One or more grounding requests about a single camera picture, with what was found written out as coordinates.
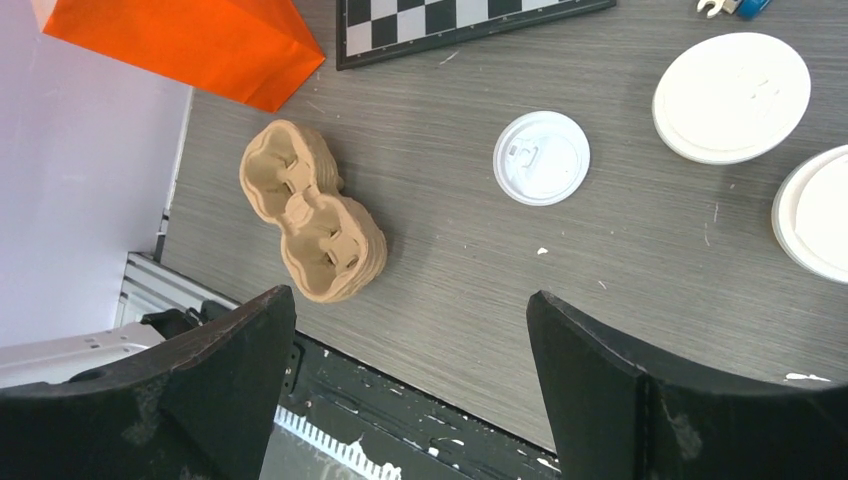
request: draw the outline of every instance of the blue object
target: blue object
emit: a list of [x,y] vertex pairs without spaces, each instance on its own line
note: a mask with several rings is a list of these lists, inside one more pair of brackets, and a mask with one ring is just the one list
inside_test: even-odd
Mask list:
[[770,2],[771,0],[744,0],[737,7],[736,15],[739,15],[745,20],[751,20],[759,15]]

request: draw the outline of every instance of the cardboard cup holder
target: cardboard cup holder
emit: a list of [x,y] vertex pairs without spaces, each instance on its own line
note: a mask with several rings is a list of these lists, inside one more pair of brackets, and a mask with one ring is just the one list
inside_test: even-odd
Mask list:
[[308,299],[345,300],[383,270],[383,232],[339,194],[344,182],[318,132],[272,122],[245,149],[239,179],[256,214],[280,227],[283,262]]

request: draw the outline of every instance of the white wall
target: white wall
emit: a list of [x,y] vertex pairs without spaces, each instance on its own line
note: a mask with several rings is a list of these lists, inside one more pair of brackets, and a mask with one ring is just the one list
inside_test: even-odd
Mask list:
[[190,89],[38,33],[0,3],[0,347],[112,326],[152,251]]

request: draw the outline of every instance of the small tool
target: small tool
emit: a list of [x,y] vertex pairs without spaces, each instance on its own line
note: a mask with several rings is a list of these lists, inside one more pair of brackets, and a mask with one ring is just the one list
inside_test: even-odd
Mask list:
[[707,7],[707,18],[713,18],[722,10],[729,14],[736,14],[746,20],[751,20],[763,11],[771,0],[698,0],[698,12]]

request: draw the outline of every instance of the gray table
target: gray table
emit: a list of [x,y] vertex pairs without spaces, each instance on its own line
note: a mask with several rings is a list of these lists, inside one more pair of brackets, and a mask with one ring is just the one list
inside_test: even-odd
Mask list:
[[[330,58],[278,116],[324,133],[345,193],[372,212],[391,254],[350,301],[300,297],[300,330],[545,447],[524,320],[539,289],[707,365],[774,382],[848,380],[848,289],[794,264],[769,217],[795,166],[848,140],[848,2],[777,0],[745,23],[700,18],[694,1],[621,0],[345,72],[334,69],[334,3],[299,2]],[[745,29],[807,60],[806,117],[751,162],[677,157],[651,120],[660,76],[695,43]],[[531,208],[501,192],[491,153],[510,121],[540,109],[582,125],[592,167],[572,198]],[[238,300],[290,283],[279,231],[254,215],[237,177],[245,145],[273,118],[198,93],[171,211],[164,263]]]

